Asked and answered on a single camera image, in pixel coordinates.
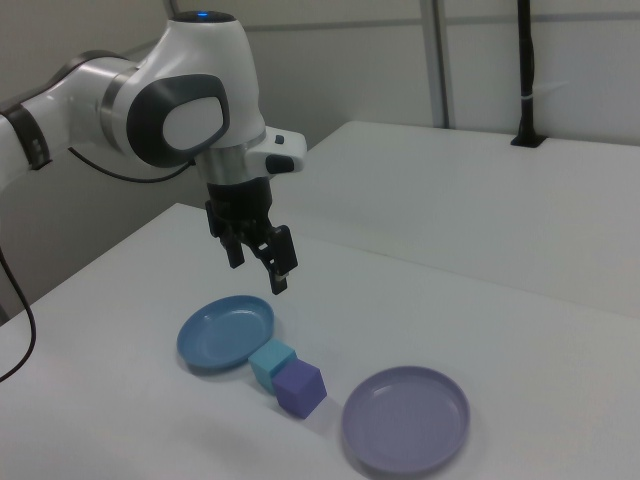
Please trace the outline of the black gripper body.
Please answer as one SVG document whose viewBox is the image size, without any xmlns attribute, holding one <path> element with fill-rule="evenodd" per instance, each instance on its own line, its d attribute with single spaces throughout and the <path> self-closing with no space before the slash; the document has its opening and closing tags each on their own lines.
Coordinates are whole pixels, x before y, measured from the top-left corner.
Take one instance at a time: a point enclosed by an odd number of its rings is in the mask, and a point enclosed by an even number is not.
<svg viewBox="0 0 640 480">
<path fill-rule="evenodd" d="M 233 234 L 249 241 L 264 241 L 272 228 L 268 214 L 272 205 L 269 180 L 259 177 L 233 185 L 207 184 L 205 204 L 214 238 Z"/>
</svg>

